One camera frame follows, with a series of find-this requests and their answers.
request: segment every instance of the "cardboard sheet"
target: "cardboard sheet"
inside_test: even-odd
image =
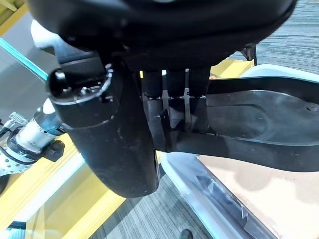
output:
[[[210,156],[199,160],[279,239],[319,239],[319,172]]]

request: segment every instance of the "gray carpet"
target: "gray carpet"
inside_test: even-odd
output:
[[[91,239],[178,239],[185,228],[196,239],[211,238],[165,175],[155,193],[126,200]]]
[[[292,17],[257,45],[258,64],[319,74],[319,4],[315,2],[300,0]],[[240,53],[232,57],[244,59]],[[177,239],[184,228],[193,230],[195,239],[210,238],[166,175],[154,194],[124,202],[91,239]]]

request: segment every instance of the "black shoe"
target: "black shoe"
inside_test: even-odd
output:
[[[193,239],[193,234],[189,229],[184,229],[179,236],[179,239]]]

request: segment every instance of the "wall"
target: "wall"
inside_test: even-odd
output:
[[[32,16],[27,13],[2,38],[20,53],[49,73],[58,67],[55,56],[37,49],[30,33]],[[46,99],[45,85],[37,75],[26,69],[0,47],[0,119],[17,111],[28,117]]]

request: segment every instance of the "teal rod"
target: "teal rod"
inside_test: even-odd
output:
[[[48,74],[46,74],[42,69],[40,69],[37,65],[35,65],[32,61],[23,56],[20,52],[18,52],[13,46],[7,43],[3,38],[0,38],[0,46],[7,51],[10,55],[12,55],[15,59],[21,62],[25,67],[31,70],[33,73],[38,75],[42,82],[45,82],[48,78]]]

